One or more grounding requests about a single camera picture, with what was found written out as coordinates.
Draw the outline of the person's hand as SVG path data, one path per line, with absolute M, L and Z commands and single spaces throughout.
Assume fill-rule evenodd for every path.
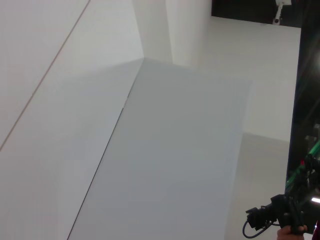
M 277 240 L 304 240 L 304 233 L 308 230 L 306 225 L 299 226 L 299 234 L 292 233 L 292 227 L 287 225 L 277 231 Z

